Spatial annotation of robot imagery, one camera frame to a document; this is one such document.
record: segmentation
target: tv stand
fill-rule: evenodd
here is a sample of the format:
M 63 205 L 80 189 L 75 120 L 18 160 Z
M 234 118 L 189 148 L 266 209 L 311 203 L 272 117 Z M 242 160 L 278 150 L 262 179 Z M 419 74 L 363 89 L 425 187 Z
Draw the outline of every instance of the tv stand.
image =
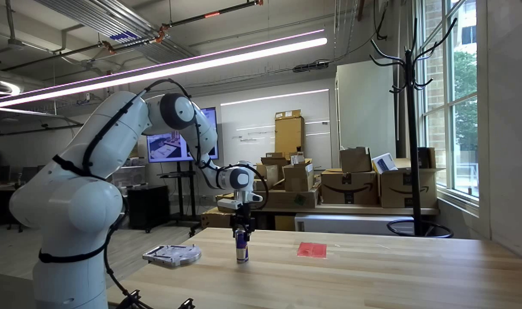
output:
M 188 233 L 190 237 L 194 236 L 196 229 L 202 226 L 200 216 L 196 213 L 196 201 L 194 199 L 194 175 L 196 172 L 192 169 L 192 161 L 188 162 L 188 170 L 181 170 L 181 162 L 176 162 L 177 171 L 170 173 L 158 174 L 162 179 L 177 179 L 177 193 L 179 194 L 179 213 L 171 214 L 170 221 L 175 221 L 177 225 L 179 222 L 194 223 L 191 226 L 191 231 Z M 185 214 L 183 205 L 183 185 L 182 179 L 188 178 L 190 190 L 191 215 Z

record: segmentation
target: coat rack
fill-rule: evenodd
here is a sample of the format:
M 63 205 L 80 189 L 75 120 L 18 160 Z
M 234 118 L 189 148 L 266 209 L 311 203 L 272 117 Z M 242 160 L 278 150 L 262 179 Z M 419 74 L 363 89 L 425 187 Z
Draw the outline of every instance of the coat rack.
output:
M 428 84 L 432 82 L 433 79 L 428 80 L 427 82 L 419 83 L 416 81 L 416 63 L 418 61 L 424 61 L 426 59 L 429 59 L 433 53 L 434 50 L 440 46 L 444 41 L 448 38 L 450 35 L 452 29 L 454 28 L 455 24 L 457 23 L 458 19 L 455 18 L 452 22 L 452 25 L 446 32 L 446 35 L 438 42 L 435 42 L 434 45 L 425 50 L 422 51 L 419 55 L 414 56 L 413 50 L 416 47 L 416 38 L 418 35 L 417 30 L 417 24 L 418 19 L 416 18 L 414 20 L 414 39 L 412 41 L 412 48 L 406 49 L 406 46 L 404 47 L 404 60 L 400 59 L 398 57 L 392 57 L 389 55 L 385 55 L 382 53 L 382 51 L 377 47 L 376 43 L 371 40 L 371 44 L 375 48 L 375 51 L 381 57 L 387 58 L 392 60 L 390 63 L 379 63 L 376 61 L 372 55 L 370 55 L 370 59 L 377 64 L 380 67 L 388 67 L 391 65 L 399 65 L 404 70 L 404 80 L 406 81 L 404 83 L 404 86 L 394 86 L 392 85 L 392 89 L 389 90 L 392 94 L 398 94 L 402 92 L 404 89 L 406 89 L 406 101 L 407 101 L 407 107 L 408 107 L 408 135 L 410 136 L 410 165 L 412 168 L 412 200 L 413 200 L 413 213 L 414 213 L 414 219 L 407 219 L 407 220 L 395 220 L 391 221 L 387 224 L 387 227 L 390 231 L 393 233 L 396 233 L 400 236 L 417 236 L 417 237 L 432 237 L 429 236 L 430 233 L 434 230 L 435 227 L 441 228 L 445 231 L 447 231 L 447 234 L 445 235 L 438 235 L 434 237 L 439 238 L 450 238 L 454 235 L 454 233 L 451 231 L 451 229 L 444 227 L 443 225 L 439 225 L 430 221 L 424 221 L 422 220 L 422 206 L 420 201 L 420 186 L 419 186 L 419 159 L 418 159 L 418 133 L 417 133 L 417 121 L 416 121 L 416 101 L 414 97 L 414 89 L 416 90 L 422 90 L 424 89 Z M 414 223 L 414 234 L 412 233 L 404 233 L 401 231 L 398 231 L 393 227 L 396 223 L 404 223 L 404 222 L 410 222 Z

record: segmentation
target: tree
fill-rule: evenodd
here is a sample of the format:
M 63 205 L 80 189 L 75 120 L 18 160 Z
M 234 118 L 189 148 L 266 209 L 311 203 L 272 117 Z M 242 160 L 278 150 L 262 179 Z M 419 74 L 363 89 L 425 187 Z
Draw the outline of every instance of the tree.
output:
M 461 98 L 476 92 L 476 54 L 454 52 L 454 92 Z M 477 100 L 455 105 L 455 136 L 461 150 L 477 150 Z

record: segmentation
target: television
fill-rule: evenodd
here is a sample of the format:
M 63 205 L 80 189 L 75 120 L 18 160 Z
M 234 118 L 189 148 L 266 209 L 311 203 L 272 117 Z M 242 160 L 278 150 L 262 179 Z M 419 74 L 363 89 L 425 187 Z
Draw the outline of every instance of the television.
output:
M 217 130 L 215 107 L 202 108 L 202 113 L 206 115 L 208 121 Z M 151 163 L 192 161 L 192 156 L 188 152 L 187 142 L 178 131 L 147 136 L 147 151 L 149 152 L 149 162 Z M 217 144 L 210 150 L 209 157 L 212 160 L 219 159 Z

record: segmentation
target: energy drink can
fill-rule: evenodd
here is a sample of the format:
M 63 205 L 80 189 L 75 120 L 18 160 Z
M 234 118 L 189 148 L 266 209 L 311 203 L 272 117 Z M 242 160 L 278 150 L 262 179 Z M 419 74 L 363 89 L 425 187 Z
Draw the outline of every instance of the energy drink can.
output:
M 236 240 L 236 263 L 242 264 L 249 260 L 248 243 L 246 241 L 246 231 L 237 229 L 235 231 Z

